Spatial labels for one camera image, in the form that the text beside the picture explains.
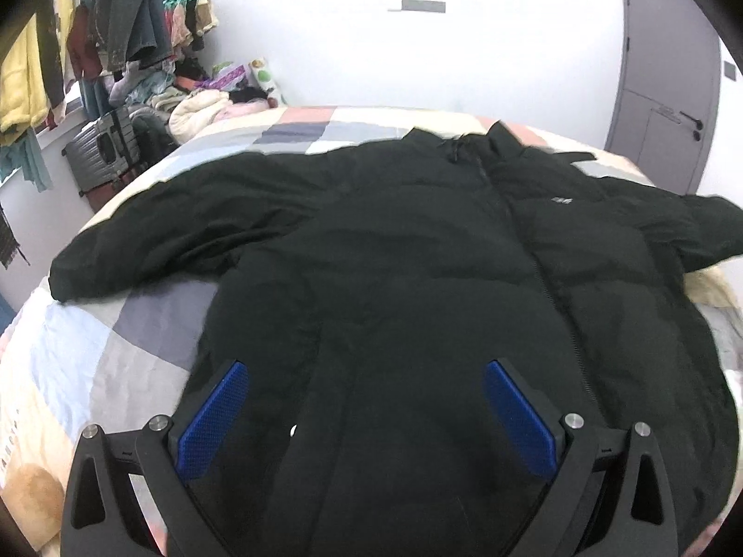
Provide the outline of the grey wall light switch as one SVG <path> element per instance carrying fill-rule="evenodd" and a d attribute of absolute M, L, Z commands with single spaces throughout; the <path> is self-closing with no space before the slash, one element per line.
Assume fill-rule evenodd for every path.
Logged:
<path fill-rule="evenodd" d="M 723 62 L 723 72 L 724 77 L 730 79 L 731 81 L 736 81 L 736 64 L 727 62 L 724 60 Z"/>

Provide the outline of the grey wall panel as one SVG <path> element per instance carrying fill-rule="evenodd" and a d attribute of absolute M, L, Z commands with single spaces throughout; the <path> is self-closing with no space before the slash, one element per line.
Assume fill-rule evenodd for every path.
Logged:
<path fill-rule="evenodd" d="M 395 13 L 444 14 L 447 4 L 442 0 L 396 0 L 389 10 Z"/>

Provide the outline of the dotted white pillow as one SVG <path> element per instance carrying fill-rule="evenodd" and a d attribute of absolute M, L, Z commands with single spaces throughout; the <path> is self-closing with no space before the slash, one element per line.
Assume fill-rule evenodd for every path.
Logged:
<path fill-rule="evenodd" d="M 285 106 L 286 99 L 283 97 L 281 88 L 278 87 L 265 58 L 256 58 L 249 62 L 249 69 L 258 88 L 267 94 L 267 99 L 272 107 Z"/>

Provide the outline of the yellow fluffy hanging coat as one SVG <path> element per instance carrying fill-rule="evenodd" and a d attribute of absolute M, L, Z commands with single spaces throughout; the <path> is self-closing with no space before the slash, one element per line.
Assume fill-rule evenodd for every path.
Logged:
<path fill-rule="evenodd" d="M 49 112 L 33 15 L 1 64 L 1 144 L 10 146 L 38 127 Z"/>

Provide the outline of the grey hard-shell suitcase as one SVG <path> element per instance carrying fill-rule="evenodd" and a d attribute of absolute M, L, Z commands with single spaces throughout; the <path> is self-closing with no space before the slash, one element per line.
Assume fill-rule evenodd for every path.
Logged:
<path fill-rule="evenodd" d="M 142 163 L 130 114 L 124 107 L 87 123 L 65 145 L 62 155 L 71 167 L 79 196 L 110 182 L 117 184 Z"/>

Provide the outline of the dark grey hanging jacket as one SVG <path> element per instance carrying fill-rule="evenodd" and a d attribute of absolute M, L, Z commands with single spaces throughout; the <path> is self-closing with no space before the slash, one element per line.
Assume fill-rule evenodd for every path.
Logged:
<path fill-rule="evenodd" d="M 171 54 L 164 0 L 93 0 L 91 32 L 108 72 L 148 68 Z"/>

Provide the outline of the grey bedroom door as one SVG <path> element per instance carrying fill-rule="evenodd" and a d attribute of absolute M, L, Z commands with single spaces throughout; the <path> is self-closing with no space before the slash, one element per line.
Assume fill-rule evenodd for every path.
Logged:
<path fill-rule="evenodd" d="M 720 87 L 718 34 L 694 0 L 623 0 L 619 89 L 605 149 L 667 191 L 693 193 L 708 161 Z M 680 111 L 704 122 L 702 141 Z"/>

